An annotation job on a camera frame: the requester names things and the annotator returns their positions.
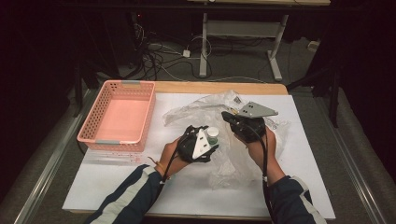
sleeve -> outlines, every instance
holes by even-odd
[[[309,189],[301,179],[286,175],[269,190],[275,223],[326,223],[313,206]]]
[[[153,167],[138,166],[85,223],[140,223],[157,198],[161,179]]]

basket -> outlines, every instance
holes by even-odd
[[[90,149],[142,152],[155,105],[155,82],[109,80],[78,133]]]

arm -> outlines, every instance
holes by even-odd
[[[326,223],[312,205],[308,187],[303,181],[285,175],[276,160],[276,137],[266,128],[262,140],[268,146],[267,177],[275,223]],[[250,157],[262,169],[263,150],[259,141],[246,144]]]
[[[177,141],[178,139],[165,145],[161,159],[154,168],[148,165],[137,167],[105,198],[99,209],[85,223],[140,223],[157,199],[164,174],[163,167],[168,165]],[[167,175],[173,175],[187,165],[187,162],[176,157]]]

clear plastic wrap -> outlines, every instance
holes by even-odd
[[[211,156],[213,172],[208,178],[213,189],[235,189],[248,185],[251,180],[262,178],[260,168],[249,157],[245,145],[233,136],[230,125],[221,116],[222,111],[239,110],[247,103],[235,91],[226,91],[203,97],[163,115],[165,126],[176,125],[184,128],[190,125],[208,125],[219,129],[219,148]],[[279,158],[285,146],[289,122],[276,120],[275,117],[264,120],[276,135],[276,157]]]

small bottle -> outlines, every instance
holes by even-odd
[[[209,127],[207,129],[207,141],[210,145],[215,145],[218,142],[219,129],[215,127]]]

